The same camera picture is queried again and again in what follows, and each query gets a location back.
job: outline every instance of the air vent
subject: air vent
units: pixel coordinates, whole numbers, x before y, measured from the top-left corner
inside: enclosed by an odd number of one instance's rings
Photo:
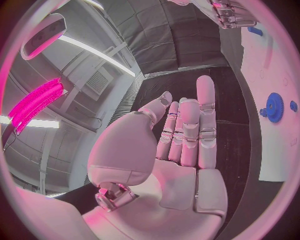
[[[109,84],[109,80],[101,74],[101,72],[96,71],[86,82],[91,89],[93,89],[99,95]]]

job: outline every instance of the cable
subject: cable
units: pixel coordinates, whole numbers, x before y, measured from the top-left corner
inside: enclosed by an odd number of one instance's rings
[[[5,152],[9,148],[9,146],[12,145],[16,141],[17,136],[16,136],[15,131],[13,131],[13,135],[14,135],[14,140],[6,148],[3,149],[3,152]]]
[[[102,119],[100,119],[99,117],[90,116],[90,115],[86,114],[84,111],[79,110],[78,107],[75,107],[75,110],[78,111],[78,112],[80,112],[80,113],[82,113],[82,114],[84,114],[84,115],[86,115],[89,118],[97,119],[100,122],[100,127],[96,128],[96,129],[99,129],[99,128],[102,127]]]

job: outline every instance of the magenta light strip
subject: magenta light strip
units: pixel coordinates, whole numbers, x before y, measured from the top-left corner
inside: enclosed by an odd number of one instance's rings
[[[28,94],[25,98],[23,98],[8,114],[8,118],[12,119],[18,112],[20,112],[25,106],[30,104],[35,98],[42,95],[48,89],[51,89],[54,85],[60,83],[61,78],[55,78],[44,85],[38,87],[36,90]]]
[[[22,120],[21,124],[16,128],[16,134],[19,135],[24,130],[24,128],[27,126],[27,124],[37,114],[39,114],[49,104],[53,103],[56,99],[60,98],[62,95],[64,95],[63,85],[61,85],[61,89],[59,89],[56,92],[54,92],[50,97],[48,97],[43,103],[41,103],[39,106],[37,106],[33,111],[30,112],[30,114],[26,118],[24,118]]]
[[[56,92],[61,92],[64,90],[64,87],[61,83],[53,85],[51,88],[46,88],[43,92],[40,92],[39,95],[35,96],[35,98],[31,97],[31,101],[23,106],[22,109],[17,112],[12,118],[12,124],[15,127],[18,127],[21,122],[39,105],[41,105],[44,101],[51,98],[52,95],[55,95]]]

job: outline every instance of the blue plastic part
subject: blue plastic part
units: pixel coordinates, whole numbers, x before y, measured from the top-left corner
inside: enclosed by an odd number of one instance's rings
[[[289,104],[290,109],[292,109],[294,112],[297,112],[298,110],[298,105],[294,101],[291,101]]]
[[[267,117],[267,109],[266,108],[263,108],[259,111],[259,114],[261,116],[263,116],[264,118]]]
[[[284,101],[283,98],[276,92],[272,92],[266,101],[267,118],[272,123],[278,123],[284,115]]]
[[[262,30],[260,30],[260,29],[258,29],[258,28],[256,28],[256,27],[254,27],[254,26],[249,26],[249,27],[248,27],[248,31],[249,31],[250,33],[254,33],[254,34],[257,34],[257,35],[259,35],[259,36],[264,35]]]

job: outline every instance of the ceiling light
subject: ceiling light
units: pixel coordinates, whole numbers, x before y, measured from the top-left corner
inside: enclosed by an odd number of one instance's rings
[[[1,124],[9,124],[11,120],[8,116],[0,116],[0,123]],[[32,119],[28,125],[28,127],[36,127],[36,128],[53,128],[59,129],[60,122],[59,121],[49,121],[49,120],[37,120]]]
[[[84,0],[84,1],[104,10],[103,6],[101,6],[99,3],[95,2],[95,1],[92,1],[92,0]]]
[[[84,43],[82,43],[80,41],[77,41],[77,40],[75,40],[73,38],[70,38],[68,36],[65,36],[65,35],[60,36],[58,39],[63,40],[65,42],[67,42],[67,43],[73,44],[75,46],[78,46],[80,48],[83,48],[83,49],[91,52],[92,54],[95,54],[95,55],[99,56],[100,58],[103,58],[104,60],[110,62],[111,64],[113,64],[116,67],[122,69],[123,71],[125,71],[128,74],[130,74],[131,76],[133,76],[133,77],[136,76],[136,74],[133,71],[129,70],[127,67],[123,66],[122,64],[120,64],[116,60],[114,60],[111,57],[105,55],[104,53],[96,50],[95,48],[92,48],[91,46],[88,46],[88,45],[86,45],[86,44],[84,44]]]

